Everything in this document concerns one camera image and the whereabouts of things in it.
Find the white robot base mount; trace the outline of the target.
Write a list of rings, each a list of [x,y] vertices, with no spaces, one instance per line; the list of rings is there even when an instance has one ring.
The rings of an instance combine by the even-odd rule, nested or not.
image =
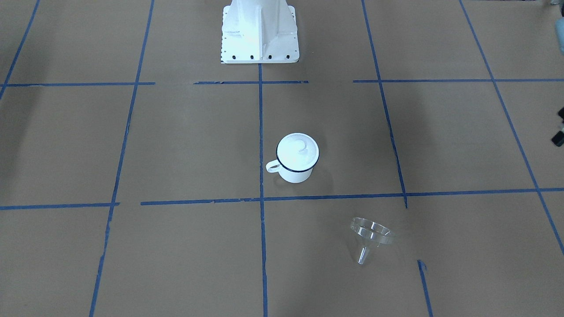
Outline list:
[[[233,0],[222,11],[220,62],[296,63],[296,10],[286,0]]]

